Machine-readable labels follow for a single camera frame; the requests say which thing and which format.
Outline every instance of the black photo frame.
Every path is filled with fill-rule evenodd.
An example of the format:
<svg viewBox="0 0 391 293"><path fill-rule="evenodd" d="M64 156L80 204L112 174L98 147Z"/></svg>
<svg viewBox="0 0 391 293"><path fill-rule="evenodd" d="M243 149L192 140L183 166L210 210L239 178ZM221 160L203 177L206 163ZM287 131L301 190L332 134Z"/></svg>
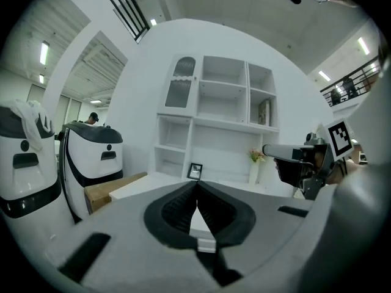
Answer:
<svg viewBox="0 0 391 293"><path fill-rule="evenodd" d="M201 180L202 165L191 163L188 171L188 178L194 180Z"/></svg>

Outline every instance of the person in dark clothing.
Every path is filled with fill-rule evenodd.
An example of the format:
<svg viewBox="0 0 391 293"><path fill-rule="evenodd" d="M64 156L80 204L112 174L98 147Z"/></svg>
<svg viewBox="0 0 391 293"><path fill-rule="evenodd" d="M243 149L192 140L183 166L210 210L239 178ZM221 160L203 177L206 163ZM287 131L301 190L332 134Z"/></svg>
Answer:
<svg viewBox="0 0 391 293"><path fill-rule="evenodd" d="M348 77L343 80L342 87L345 89L348 94L348 98L355 98L357 96L357 90L354 86L353 80Z"/></svg>
<svg viewBox="0 0 391 293"><path fill-rule="evenodd" d="M341 103L341 94L338 92L337 88L331 90L330 97L332 105Z"/></svg>
<svg viewBox="0 0 391 293"><path fill-rule="evenodd" d="M90 116L88 117L88 120L86 120L84 123L85 123L85 124L93 125L93 124L95 124L97 121L99 121L98 114L95 113L95 112L92 112L92 113L90 114Z"/></svg>

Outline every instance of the white vase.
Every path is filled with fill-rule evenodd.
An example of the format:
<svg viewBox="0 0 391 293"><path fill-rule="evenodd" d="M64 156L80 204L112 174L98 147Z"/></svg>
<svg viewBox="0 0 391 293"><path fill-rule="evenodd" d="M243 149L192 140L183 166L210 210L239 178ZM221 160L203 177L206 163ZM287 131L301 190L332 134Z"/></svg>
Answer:
<svg viewBox="0 0 391 293"><path fill-rule="evenodd" d="M250 177L249 177L249 184L250 186L254 186L258 179L258 173L259 173L259 164L260 161L251 163L250 168Z"/></svg>

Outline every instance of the brown box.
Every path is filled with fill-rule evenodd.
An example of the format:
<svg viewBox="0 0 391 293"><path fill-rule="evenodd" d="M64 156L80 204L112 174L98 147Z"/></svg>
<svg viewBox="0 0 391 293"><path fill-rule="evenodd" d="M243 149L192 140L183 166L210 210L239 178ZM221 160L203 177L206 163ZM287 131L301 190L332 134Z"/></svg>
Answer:
<svg viewBox="0 0 391 293"><path fill-rule="evenodd" d="M85 187L84 196L86 198L88 212L90 214L96 212L104 205L110 203L111 202L111 197L109 195L110 192L113 192L146 175L147 173L143 172L143 173L138 173L134 176L109 181L108 183L100 183L94 186Z"/></svg>

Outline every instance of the metal railing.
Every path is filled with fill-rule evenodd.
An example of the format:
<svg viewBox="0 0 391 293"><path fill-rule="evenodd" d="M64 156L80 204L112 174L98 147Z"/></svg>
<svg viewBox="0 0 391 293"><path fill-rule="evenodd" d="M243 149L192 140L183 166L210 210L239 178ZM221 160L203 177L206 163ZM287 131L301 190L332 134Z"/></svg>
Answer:
<svg viewBox="0 0 391 293"><path fill-rule="evenodd" d="M149 30L149 25L136 0L110 0L114 12L128 29L137 43Z"/></svg>
<svg viewBox="0 0 391 293"><path fill-rule="evenodd" d="M368 93L376 82L379 72L380 66L376 56L320 92L330 106L346 102Z"/></svg>

